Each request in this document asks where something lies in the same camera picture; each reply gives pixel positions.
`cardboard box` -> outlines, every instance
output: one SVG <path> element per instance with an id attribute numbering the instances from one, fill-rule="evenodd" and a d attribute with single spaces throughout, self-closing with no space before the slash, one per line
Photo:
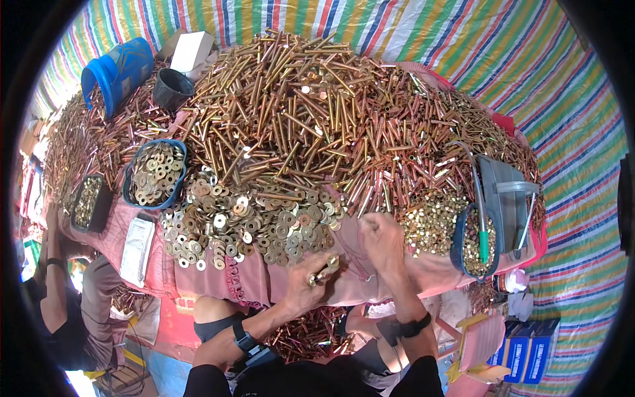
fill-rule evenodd
<path id="1" fill-rule="evenodd" d="M 505 382 L 540 383 L 555 353 L 559 322 L 559 318 L 506 321 L 505 340 L 486 363 L 509 368 L 511 373 L 505 376 Z"/>
<path id="2" fill-rule="evenodd" d="M 178 37 L 170 68 L 186 73 L 200 65 L 210 54 L 214 37 L 205 32 L 186 33 Z"/>
<path id="3" fill-rule="evenodd" d="M 560 319 L 540 321 L 540 328 L 533 334 L 529 345 L 529 357 L 523 383 L 538 384 L 549 366 L 556 350 Z"/>
<path id="4" fill-rule="evenodd" d="M 163 46 L 161 47 L 161 50 L 157 53 L 156 58 L 158 60 L 165 61 L 168 58 L 170 58 L 172 55 L 174 55 L 174 51 L 177 48 L 178 39 L 181 37 L 182 34 L 186 34 L 186 33 L 187 32 L 184 31 L 183 29 L 178 28 L 178 30 L 174 32 L 174 34 L 170 36 L 170 38 L 167 39 L 165 43 L 163 43 Z"/>
<path id="5" fill-rule="evenodd" d="M 509 338 L 508 349 L 503 355 L 505 367 L 512 370 L 512 373 L 505 375 L 504 380 L 510 383 L 520 383 L 525 372 L 525 363 L 529 352 L 529 338 L 533 328 L 529 323 L 520 323 L 512 332 Z"/>

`knee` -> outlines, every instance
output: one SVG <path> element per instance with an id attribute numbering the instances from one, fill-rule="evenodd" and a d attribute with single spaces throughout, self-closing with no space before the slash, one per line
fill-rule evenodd
<path id="1" fill-rule="evenodd" d="M 231 316 L 236 308 L 231 302 L 213 297 L 200 297 L 194 303 L 194 322 L 210 323 Z"/>

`white box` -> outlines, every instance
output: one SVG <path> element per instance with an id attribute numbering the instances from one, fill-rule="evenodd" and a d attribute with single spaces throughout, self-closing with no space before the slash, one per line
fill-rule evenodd
<path id="1" fill-rule="evenodd" d="M 182 34 L 178 38 L 170 68 L 181 73 L 191 71 L 207 58 L 213 44 L 214 37 L 205 31 Z"/>

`hand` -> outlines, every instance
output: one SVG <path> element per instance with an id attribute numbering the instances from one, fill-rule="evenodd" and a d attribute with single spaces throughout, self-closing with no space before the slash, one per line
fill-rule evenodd
<path id="1" fill-rule="evenodd" d="M 309 275 L 317 273 L 326 265 L 326 259 L 331 253 L 319 253 L 311 255 L 304 261 L 289 268 L 289 284 L 286 296 L 282 302 L 290 319 L 293 320 L 317 306 L 324 296 L 326 287 L 321 281 L 315 286 L 309 285 Z"/>
<path id="2" fill-rule="evenodd" d="M 48 230 L 57 230 L 58 228 L 58 205 L 51 202 L 48 205 L 48 211 L 46 212 L 46 228 Z"/>
<path id="3" fill-rule="evenodd" d="M 392 217 L 384 213 L 367 213 L 359 221 L 364 247 L 370 262 L 382 277 L 405 269 L 404 232 Z"/>

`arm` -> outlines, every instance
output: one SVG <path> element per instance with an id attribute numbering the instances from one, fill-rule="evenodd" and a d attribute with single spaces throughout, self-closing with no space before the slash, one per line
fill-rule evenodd
<path id="1" fill-rule="evenodd" d="M 324 267 L 327 256 L 327 253 L 313 255 L 289 268 L 286 296 L 272 308 L 243 320 L 244 330 L 254 339 L 262 340 L 277 327 L 315 307 L 324 296 L 326 287 L 324 283 L 311 287 L 308 279 L 311 273 Z M 243 351 L 234 343 L 233 329 L 227 328 L 197 349 L 192 366 L 209 364 L 226 371 L 243 356 Z"/>
<path id="2" fill-rule="evenodd" d="M 48 259 L 61 259 L 58 239 L 57 205 L 51 204 L 46 214 L 48 225 Z M 55 333 L 68 319 L 64 271 L 56 265 L 46 267 L 46 298 L 40 301 L 42 320 L 50 333 Z"/>
<path id="3" fill-rule="evenodd" d="M 404 262 L 404 233 L 397 222 L 381 213 L 362 218 L 364 246 L 377 272 L 386 282 L 395 303 L 396 318 L 402 324 L 423 319 L 427 310 L 415 293 Z M 438 357 L 438 347 L 432 325 L 401 343 L 410 363 L 419 357 Z"/>

